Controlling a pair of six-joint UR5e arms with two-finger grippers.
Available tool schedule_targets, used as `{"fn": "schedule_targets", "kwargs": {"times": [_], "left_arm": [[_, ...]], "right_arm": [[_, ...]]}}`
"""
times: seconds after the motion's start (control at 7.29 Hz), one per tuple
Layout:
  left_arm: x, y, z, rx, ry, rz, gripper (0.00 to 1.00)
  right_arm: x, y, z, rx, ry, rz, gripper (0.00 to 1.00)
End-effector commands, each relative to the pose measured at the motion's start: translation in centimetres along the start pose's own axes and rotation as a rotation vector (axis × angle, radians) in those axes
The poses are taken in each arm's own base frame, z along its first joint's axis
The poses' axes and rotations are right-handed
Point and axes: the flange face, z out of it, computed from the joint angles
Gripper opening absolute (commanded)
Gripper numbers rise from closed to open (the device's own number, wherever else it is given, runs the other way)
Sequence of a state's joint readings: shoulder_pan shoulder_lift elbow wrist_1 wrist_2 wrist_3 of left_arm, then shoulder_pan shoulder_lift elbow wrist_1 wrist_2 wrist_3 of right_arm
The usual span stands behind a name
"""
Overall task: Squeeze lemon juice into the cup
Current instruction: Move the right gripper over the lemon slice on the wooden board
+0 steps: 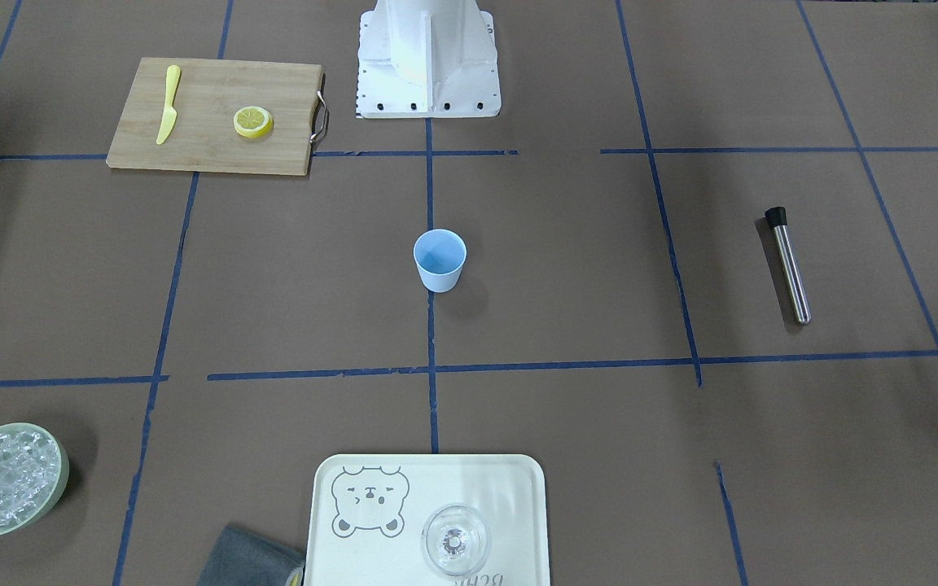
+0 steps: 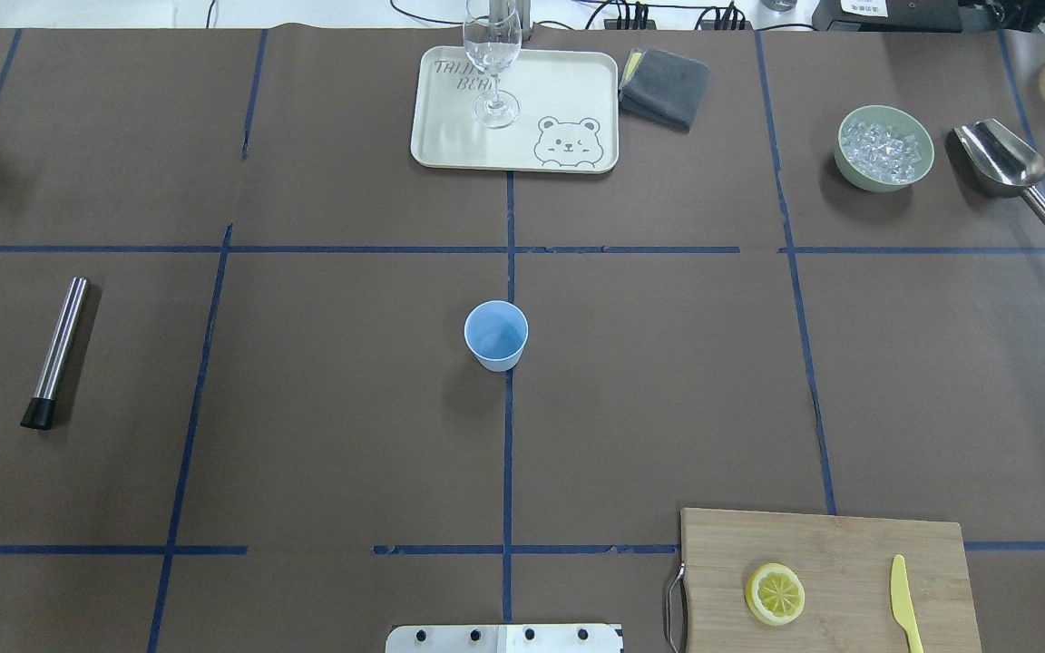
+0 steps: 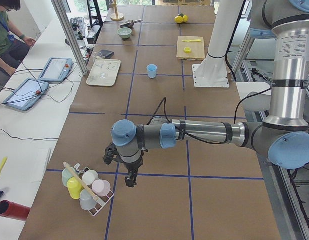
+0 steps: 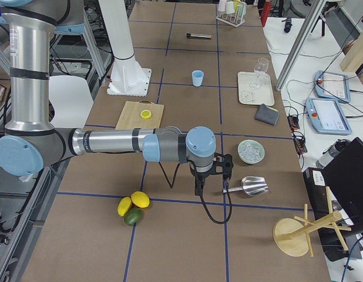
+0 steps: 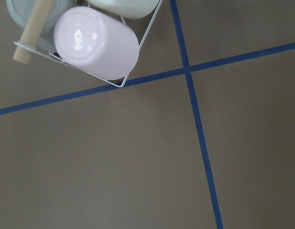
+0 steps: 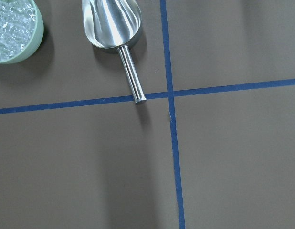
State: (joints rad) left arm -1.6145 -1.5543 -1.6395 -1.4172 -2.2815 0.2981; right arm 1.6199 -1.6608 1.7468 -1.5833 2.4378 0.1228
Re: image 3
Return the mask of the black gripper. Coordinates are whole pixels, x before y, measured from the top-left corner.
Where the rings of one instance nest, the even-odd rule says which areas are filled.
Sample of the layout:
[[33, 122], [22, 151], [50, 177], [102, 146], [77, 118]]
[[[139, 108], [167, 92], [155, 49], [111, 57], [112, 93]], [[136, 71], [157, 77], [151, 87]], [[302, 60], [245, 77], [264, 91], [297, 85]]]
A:
[[143, 155], [137, 154], [134, 156], [126, 157], [121, 156], [123, 164], [128, 170], [128, 175], [125, 177], [125, 184], [127, 187], [137, 185], [138, 169], [143, 165]]

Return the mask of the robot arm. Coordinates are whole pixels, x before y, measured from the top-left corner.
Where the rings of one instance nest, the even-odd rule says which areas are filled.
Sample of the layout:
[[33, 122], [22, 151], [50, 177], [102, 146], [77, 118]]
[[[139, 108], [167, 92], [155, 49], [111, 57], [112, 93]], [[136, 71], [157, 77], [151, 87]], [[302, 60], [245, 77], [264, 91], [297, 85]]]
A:
[[252, 149], [282, 168], [309, 163], [308, 123], [304, 120], [309, 86], [309, 0], [255, 0], [250, 30], [254, 37], [276, 37], [269, 116], [262, 123], [202, 122], [153, 116], [146, 125], [116, 122], [104, 162], [125, 165], [128, 187], [137, 184], [143, 155], [167, 149], [185, 138], [207, 144], [235, 144]]

